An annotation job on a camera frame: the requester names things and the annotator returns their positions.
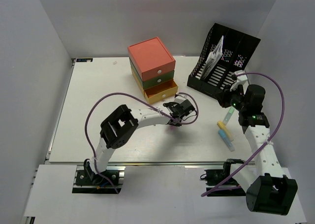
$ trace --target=yellow marker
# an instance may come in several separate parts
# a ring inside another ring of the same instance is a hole
[[[224,133],[230,141],[234,140],[232,133],[225,127],[222,121],[218,121],[217,125],[220,127],[220,129],[223,129]]]

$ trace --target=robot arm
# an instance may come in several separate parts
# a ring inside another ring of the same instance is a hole
[[[97,169],[100,173],[106,171],[114,151],[125,145],[136,129],[158,124],[179,127],[182,125],[182,119],[195,111],[185,95],[176,95],[173,102],[164,103],[157,109],[158,112],[150,108],[129,109],[126,105],[121,105],[101,123],[99,144],[95,151]],[[98,176],[94,162],[92,158],[85,164],[85,171],[91,180]]]
[[[254,153],[270,135],[267,117],[261,112],[265,89],[259,85],[249,85],[244,93],[243,84],[247,80],[246,76],[234,75],[234,80],[235,83],[218,93],[216,98],[222,107],[233,106],[239,111],[239,124]],[[245,166],[233,176],[246,193],[248,209],[252,212],[288,214],[297,192],[297,184],[294,179],[288,179],[283,172],[273,143],[268,142],[254,161],[255,174]],[[241,160],[227,160],[223,166],[223,178],[243,163]]]

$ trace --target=yellow drawer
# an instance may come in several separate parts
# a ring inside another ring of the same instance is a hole
[[[155,102],[161,101],[164,98],[173,96],[177,93],[178,91],[178,86],[176,85],[175,81],[169,80],[166,81],[162,84],[156,85],[152,88],[143,90],[138,78],[136,77],[135,73],[132,70],[132,75],[137,82],[141,92],[144,95],[144,98],[147,100],[149,104],[153,104]]]

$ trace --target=gray wall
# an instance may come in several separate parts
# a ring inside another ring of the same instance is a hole
[[[262,39],[248,70],[272,76],[285,96],[285,115],[274,139],[282,165],[297,180],[299,197],[310,223],[315,224],[315,2],[277,0],[258,37]],[[251,83],[266,88],[264,112],[272,129],[280,116],[277,89],[261,77]]]
[[[256,35],[275,0],[40,0],[71,57],[126,56],[159,36],[173,55],[198,55],[214,22]]]
[[[0,222],[19,223],[71,60],[39,0],[0,0]]]

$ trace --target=black crate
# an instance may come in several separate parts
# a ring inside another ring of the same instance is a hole
[[[207,57],[222,35],[223,56],[208,77],[200,80]],[[187,86],[214,98],[225,85],[232,85],[233,72],[245,69],[259,42],[259,38],[215,23],[207,35],[197,65],[188,77]]]

